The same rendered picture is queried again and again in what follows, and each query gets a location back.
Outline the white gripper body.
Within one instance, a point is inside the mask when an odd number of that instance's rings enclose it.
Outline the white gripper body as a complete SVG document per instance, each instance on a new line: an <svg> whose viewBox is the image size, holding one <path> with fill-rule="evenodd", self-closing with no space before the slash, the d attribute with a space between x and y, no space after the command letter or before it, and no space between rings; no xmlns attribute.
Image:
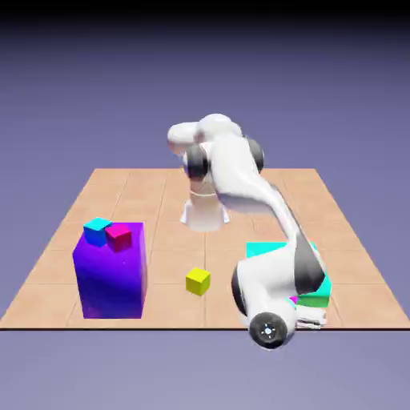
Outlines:
<svg viewBox="0 0 410 410"><path fill-rule="evenodd" d="M321 329L327 323L326 311L322 308L298 307L296 313L298 329Z"/></svg>

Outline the small yellow cube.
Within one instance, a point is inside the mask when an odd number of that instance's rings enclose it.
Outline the small yellow cube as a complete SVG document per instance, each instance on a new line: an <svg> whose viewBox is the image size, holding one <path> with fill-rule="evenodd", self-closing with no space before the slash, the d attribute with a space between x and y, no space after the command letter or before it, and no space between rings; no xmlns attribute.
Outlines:
<svg viewBox="0 0 410 410"><path fill-rule="evenodd" d="M201 296L210 287L211 274L201 268L194 267L186 275L186 290L192 294Z"/></svg>

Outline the small pink cube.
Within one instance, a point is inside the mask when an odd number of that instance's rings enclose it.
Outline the small pink cube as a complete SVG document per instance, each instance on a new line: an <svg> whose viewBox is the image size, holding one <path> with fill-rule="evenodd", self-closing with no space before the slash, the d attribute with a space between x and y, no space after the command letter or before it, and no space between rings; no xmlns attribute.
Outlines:
<svg viewBox="0 0 410 410"><path fill-rule="evenodd" d="M125 251L132 246L132 232L125 223L111 224L105 228L108 247L114 252Z"/></svg>

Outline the small cyan cube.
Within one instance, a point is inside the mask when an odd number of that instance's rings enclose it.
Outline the small cyan cube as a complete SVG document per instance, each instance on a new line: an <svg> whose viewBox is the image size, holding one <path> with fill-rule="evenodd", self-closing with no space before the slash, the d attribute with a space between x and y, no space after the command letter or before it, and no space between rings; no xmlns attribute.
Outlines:
<svg viewBox="0 0 410 410"><path fill-rule="evenodd" d="M96 217L83 225L83 235L85 240L96 247L103 247L107 242L106 228L112 222L108 219Z"/></svg>

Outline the large cyan box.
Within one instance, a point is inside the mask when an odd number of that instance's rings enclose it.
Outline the large cyan box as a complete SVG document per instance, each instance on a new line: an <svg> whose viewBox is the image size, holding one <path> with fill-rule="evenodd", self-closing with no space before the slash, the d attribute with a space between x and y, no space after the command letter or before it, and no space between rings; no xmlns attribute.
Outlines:
<svg viewBox="0 0 410 410"><path fill-rule="evenodd" d="M250 258L269 251L275 251L286 245L286 242L247 242L246 257ZM316 291L303 295L294 295L299 298L296 305L311 308L326 308L329 304L331 291L331 280L327 272L324 272L324 280Z"/></svg>

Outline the large purple box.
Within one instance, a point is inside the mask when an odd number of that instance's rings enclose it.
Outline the large purple box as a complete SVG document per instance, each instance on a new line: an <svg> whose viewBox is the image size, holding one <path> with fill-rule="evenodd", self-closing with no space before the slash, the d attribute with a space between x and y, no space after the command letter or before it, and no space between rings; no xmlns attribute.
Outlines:
<svg viewBox="0 0 410 410"><path fill-rule="evenodd" d="M125 222L132 246L114 252L89 244L82 233L73 250L74 270L86 319L139 319L147 293L147 252L143 222Z"/></svg>

